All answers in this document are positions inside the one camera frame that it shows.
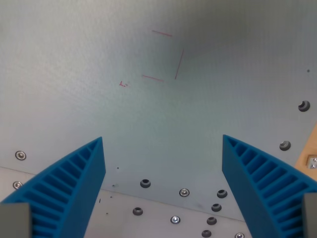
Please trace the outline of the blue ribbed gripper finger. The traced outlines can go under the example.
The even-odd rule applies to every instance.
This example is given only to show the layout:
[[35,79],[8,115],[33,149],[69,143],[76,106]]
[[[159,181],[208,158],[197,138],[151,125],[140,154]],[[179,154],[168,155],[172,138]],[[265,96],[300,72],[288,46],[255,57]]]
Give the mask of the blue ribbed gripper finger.
[[254,238],[304,237],[302,201],[315,180],[236,138],[223,136],[222,172]]
[[82,238],[105,174],[99,137],[41,171],[1,203],[30,205],[33,238]]

